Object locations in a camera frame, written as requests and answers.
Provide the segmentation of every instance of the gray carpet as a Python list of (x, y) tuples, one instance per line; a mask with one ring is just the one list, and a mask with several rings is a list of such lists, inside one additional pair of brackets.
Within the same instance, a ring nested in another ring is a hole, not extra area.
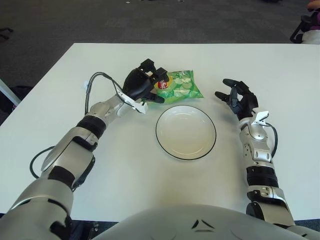
[(0, 78), (34, 86), (75, 42), (289, 43), (307, 2), (3, 0), (0, 28), (14, 32), (0, 38)]

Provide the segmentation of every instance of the black cable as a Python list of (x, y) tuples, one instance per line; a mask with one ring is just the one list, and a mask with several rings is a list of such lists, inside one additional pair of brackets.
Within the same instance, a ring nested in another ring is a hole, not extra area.
[(34, 178), (36, 178), (36, 179), (39, 178), (39, 176), (35, 173), (34, 168), (33, 168), (34, 161), (35, 161), (35, 160), (37, 159), (37, 157), (39, 157), (41, 154), (43, 154), (43, 153), (45, 153), (45, 152), (53, 149), (54, 147), (55, 147), (55, 146), (48, 147), (47, 149), (42, 150), (41, 152), (39, 152), (37, 155), (35, 155), (35, 156), (32, 158), (32, 160), (31, 160), (31, 162), (30, 162), (29, 169), (30, 169), (30, 172), (31, 172), (32, 176), (34, 176)]
[(85, 95), (85, 105), (84, 105), (84, 115), (86, 115), (88, 112), (89, 112), (89, 98), (90, 98), (90, 92), (91, 92), (91, 88), (92, 88), (92, 84), (95, 80), (95, 78), (97, 76), (103, 76), (105, 77), (106, 79), (109, 79), (113, 86), (114, 86), (114, 90), (115, 90), (115, 93), (116, 95), (119, 97), (119, 99), (124, 103), (124, 104), (127, 104), (129, 105), (130, 107), (133, 107), (131, 104), (125, 102), (118, 94), (117, 92), (117, 87), (122, 91), (122, 88), (120, 87), (120, 85), (112, 78), (110, 77), (108, 74), (104, 73), (104, 72), (101, 72), (101, 71), (98, 71), (96, 73), (94, 73), (91, 77), (90, 77), (90, 80), (89, 80), (89, 83), (88, 83), (88, 86), (87, 86), (87, 89), (86, 89), (86, 95)]
[(263, 125), (265, 127), (271, 127), (274, 133), (274, 147), (273, 150), (271, 152), (271, 157), (274, 157), (278, 148), (278, 133), (277, 130), (274, 126), (272, 126), (270, 123), (265, 122), (265, 125)]
[[(87, 86), (87, 89), (86, 89), (86, 95), (85, 95), (85, 105), (84, 105), (84, 115), (86, 115), (88, 112), (89, 112), (89, 98), (90, 98), (90, 92), (91, 92), (91, 88), (92, 88), (92, 83), (94, 82), (95, 78), (97, 76), (104, 76), (106, 79), (109, 79), (112, 84), (113, 84), (113, 87), (114, 87), (114, 90), (115, 90), (115, 93), (116, 95), (119, 97), (119, 99), (124, 103), (124, 104), (127, 104), (129, 105), (130, 107), (133, 107), (131, 104), (125, 102), (118, 94), (117, 92), (117, 87), (122, 91), (122, 88), (121, 86), (115, 81), (113, 80), (112, 77), (110, 77), (108, 74), (104, 73), (104, 72), (101, 72), (101, 71), (98, 71), (96, 73), (94, 73), (91, 77), (90, 77), (90, 80), (89, 80), (89, 83), (88, 83), (88, 86)], [(33, 164), (34, 164), (34, 161), (37, 159), (37, 157), (39, 157), (41, 154), (53, 149), (55, 146), (51, 146), (51, 147), (48, 147), (47, 149), (45, 150), (42, 150), (41, 152), (39, 152), (37, 155), (35, 155), (31, 162), (30, 162), (30, 166), (29, 166), (29, 169), (30, 169), (30, 172), (32, 174), (32, 176), (34, 176), (36, 179), (39, 178), (39, 176), (35, 173), (34, 169), (33, 169)]]

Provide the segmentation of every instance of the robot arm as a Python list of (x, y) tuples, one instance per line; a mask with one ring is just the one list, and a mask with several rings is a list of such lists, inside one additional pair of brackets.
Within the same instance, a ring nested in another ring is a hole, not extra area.
[(269, 112), (259, 108), (254, 93), (242, 81), (224, 79), (223, 83), (231, 87), (229, 95), (215, 92), (215, 95), (226, 102), (239, 119), (240, 140), (243, 147), (247, 197), (246, 214), (268, 223), (285, 228), (307, 239), (317, 239), (318, 232), (306, 227), (296, 226), (285, 199), (284, 192), (278, 185), (273, 151), (267, 145), (268, 135), (265, 127), (274, 127), (266, 123)]
[(32, 182), (0, 219), (0, 236), (6, 240), (68, 240), (72, 221), (73, 191), (86, 179), (95, 163), (93, 151), (98, 140), (117, 117), (130, 108), (146, 113), (146, 100), (163, 103), (150, 90), (159, 81), (168, 81), (167, 71), (156, 70), (147, 59), (126, 78), (123, 90), (93, 105), (84, 118), (52, 149), (41, 167), (41, 176)]

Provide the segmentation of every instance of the black chair leg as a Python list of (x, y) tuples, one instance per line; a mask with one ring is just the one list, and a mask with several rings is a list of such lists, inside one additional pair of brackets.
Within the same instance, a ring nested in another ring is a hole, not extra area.
[(6, 35), (2, 35), (2, 34), (0, 34), (0, 37), (4, 38), (5, 40), (8, 40), (8, 39), (9, 39), (9, 37), (8, 37), (8, 36), (6, 36)]
[(11, 29), (9, 27), (0, 28), (0, 32), (6, 31), (6, 30), (8, 30), (11, 33), (14, 31), (13, 29)]

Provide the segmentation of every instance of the snack bag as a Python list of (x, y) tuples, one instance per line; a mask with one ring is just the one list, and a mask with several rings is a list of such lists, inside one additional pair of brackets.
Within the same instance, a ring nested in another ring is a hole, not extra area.
[(160, 81), (154, 85), (156, 94), (164, 98), (164, 103), (171, 104), (187, 98), (200, 99), (201, 94), (195, 84), (194, 71), (167, 72), (169, 81)]

